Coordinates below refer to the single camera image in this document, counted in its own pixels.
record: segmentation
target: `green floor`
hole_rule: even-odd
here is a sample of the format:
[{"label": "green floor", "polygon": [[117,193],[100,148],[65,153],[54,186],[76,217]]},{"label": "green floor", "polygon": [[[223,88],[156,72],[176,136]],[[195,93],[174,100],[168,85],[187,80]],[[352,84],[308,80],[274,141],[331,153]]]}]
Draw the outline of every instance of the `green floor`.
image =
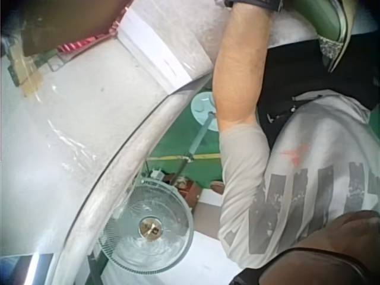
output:
[{"label": "green floor", "polygon": [[[374,110],[370,118],[370,125],[380,138],[379,108]],[[200,130],[201,125],[191,114],[190,105],[180,114],[177,120],[166,132],[164,137],[153,150],[150,157],[180,156],[188,151],[192,140]],[[219,153],[219,133],[207,131],[197,154]],[[181,160],[148,161],[151,169],[161,168],[166,172],[176,172]],[[201,159],[187,165],[183,175],[197,181],[202,187],[208,188],[211,181],[221,179],[221,164],[219,159]]]}]

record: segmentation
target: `t-shirt sleeve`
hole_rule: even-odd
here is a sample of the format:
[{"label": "t-shirt sleeve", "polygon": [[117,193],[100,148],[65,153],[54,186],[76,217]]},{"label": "t-shirt sleeve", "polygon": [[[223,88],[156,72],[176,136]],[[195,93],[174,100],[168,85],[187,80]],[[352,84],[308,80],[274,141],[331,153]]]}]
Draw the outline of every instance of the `t-shirt sleeve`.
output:
[{"label": "t-shirt sleeve", "polygon": [[264,180],[269,157],[267,138],[260,126],[237,125],[220,134],[225,184],[218,237],[227,256],[243,266],[249,242],[249,208]]}]

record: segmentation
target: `gray t-shirt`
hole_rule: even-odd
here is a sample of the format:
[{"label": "gray t-shirt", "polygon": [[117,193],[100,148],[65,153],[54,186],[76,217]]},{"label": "gray t-shirt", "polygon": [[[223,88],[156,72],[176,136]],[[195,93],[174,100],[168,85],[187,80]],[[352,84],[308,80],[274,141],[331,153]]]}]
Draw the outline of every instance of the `gray t-shirt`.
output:
[{"label": "gray t-shirt", "polygon": [[380,211],[380,142],[368,120],[359,102],[335,94],[300,107],[271,153],[259,126],[222,133],[227,256],[259,268],[343,213]]}]

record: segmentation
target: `green shoe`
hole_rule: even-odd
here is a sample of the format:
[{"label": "green shoe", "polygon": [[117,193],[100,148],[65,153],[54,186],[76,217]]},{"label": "green shoe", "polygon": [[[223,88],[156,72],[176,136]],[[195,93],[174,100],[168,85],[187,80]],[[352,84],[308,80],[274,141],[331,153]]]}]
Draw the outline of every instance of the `green shoe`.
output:
[{"label": "green shoe", "polygon": [[333,72],[350,42],[358,0],[292,0],[318,33],[323,62]]}]

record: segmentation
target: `yellow stripe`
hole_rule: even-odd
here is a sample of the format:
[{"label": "yellow stripe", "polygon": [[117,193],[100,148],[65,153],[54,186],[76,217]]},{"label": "yellow stripe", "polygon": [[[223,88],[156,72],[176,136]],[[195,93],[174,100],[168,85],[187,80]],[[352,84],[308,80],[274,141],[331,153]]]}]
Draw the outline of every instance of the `yellow stripe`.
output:
[{"label": "yellow stripe", "polygon": [[[183,156],[161,156],[161,157],[149,157],[147,160],[149,162],[155,160],[182,160]],[[220,153],[205,153],[194,155],[194,160],[200,159],[220,159]]]}]

